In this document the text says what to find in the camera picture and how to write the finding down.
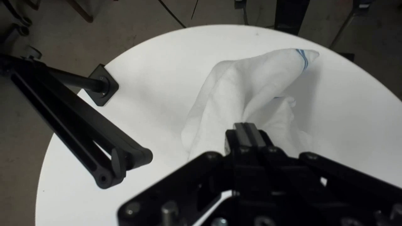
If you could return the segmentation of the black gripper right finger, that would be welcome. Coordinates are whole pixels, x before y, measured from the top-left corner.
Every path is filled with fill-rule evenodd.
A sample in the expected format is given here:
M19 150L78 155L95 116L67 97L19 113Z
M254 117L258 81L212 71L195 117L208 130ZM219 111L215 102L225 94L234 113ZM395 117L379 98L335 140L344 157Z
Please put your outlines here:
M234 128L242 153L248 153L253 150L262 150L272 146L272 141L267 133L258 130L254 123L237 123Z

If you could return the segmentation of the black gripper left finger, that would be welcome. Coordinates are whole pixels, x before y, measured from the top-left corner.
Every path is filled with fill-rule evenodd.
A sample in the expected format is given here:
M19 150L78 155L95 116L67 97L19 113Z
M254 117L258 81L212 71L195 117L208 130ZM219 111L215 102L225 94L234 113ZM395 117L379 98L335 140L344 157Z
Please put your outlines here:
M232 155L242 147L242 133L236 130L229 130L225 132L225 153Z

